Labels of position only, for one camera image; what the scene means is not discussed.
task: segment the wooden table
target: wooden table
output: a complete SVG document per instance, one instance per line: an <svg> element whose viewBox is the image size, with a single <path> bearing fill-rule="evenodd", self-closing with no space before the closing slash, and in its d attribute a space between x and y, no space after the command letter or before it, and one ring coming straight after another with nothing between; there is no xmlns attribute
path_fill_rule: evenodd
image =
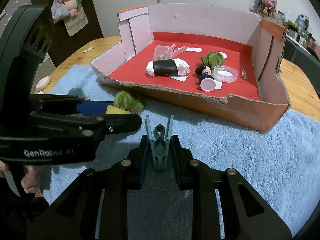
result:
<svg viewBox="0 0 320 240"><path fill-rule="evenodd" d="M119 42L121 42L120 36L114 36L91 41L80 48L50 75L51 83L44 90L44 93L50 92L74 64L89 65L94 58ZM89 47L94 47L94 49L83 53ZM291 99L292 109L320 121L320 100L307 76L300 68L286 59L282 60L280 69L282 71L281 78Z"/></svg>

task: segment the wooden door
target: wooden door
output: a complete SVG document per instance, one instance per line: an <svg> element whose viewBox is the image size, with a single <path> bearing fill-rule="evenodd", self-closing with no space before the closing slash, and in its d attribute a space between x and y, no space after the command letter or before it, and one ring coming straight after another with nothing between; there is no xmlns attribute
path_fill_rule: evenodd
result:
<svg viewBox="0 0 320 240"><path fill-rule="evenodd" d="M53 0L31 0L31 3L51 6ZM52 45L48 53L56 67L89 41L103 38L93 1L83 0L82 7L89 23L73 36L69 36L63 20L54 25Z"/></svg>

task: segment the pink bunny plush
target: pink bunny plush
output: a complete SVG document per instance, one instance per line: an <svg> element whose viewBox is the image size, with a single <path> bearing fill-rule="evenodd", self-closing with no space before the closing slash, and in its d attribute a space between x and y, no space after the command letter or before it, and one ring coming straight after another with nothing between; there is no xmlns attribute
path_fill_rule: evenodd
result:
<svg viewBox="0 0 320 240"><path fill-rule="evenodd" d="M260 5L258 8L257 8L257 11L261 14L264 14L264 15L269 15L270 12L274 12L274 4L273 4L273 1L271 0L263 0L262 1L262 5Z"/></svg>
<svg viewBox="0 0 320 240"><path fill-rule="evenodd" d="M77 15L77 7L78 7L78 3L76 0L69 0L64 2L64 5L67 7L67 9L69 10L69 14L71 17Z"/></svg>

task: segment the clear plastic container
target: clear plastic container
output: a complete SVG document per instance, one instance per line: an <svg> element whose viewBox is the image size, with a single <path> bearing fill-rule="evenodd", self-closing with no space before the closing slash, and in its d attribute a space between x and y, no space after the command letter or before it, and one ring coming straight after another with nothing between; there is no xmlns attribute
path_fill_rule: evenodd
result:
<svg viewBox="0 0 320 240"><path fill-rule="evenodd" d="M216 81L232 83L237 80L238 71L229 66L218 65L214 68L212 76Z"/></svg>
<svg viewBox="0 0 320 240"><path fill-rule="evenodd" d="M161 59L172 59L173 49L169 46L156 46L155 54L153 56L153 61Z"/></svg>

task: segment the cardboard box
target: cardboard box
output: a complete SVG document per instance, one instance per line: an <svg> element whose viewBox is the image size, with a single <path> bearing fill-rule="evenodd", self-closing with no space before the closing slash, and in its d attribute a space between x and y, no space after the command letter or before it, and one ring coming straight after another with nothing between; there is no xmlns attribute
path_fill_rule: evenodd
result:
<svg viewBox="0 0 320 240"><path fill-rule="evenodd" d="M290 108L286 87L279 77L285 43L283 26L261 19L256 14L200 4L158 4L123 10L118 12L118 20L122 43L91 62L101 83L121 86L122 89L130 87L146 96L261 132L271 130ZM236 94L214 97L109 77L128 60L151 46L154 32L211 36L252 47L250 60L263 101Z"/></svg>

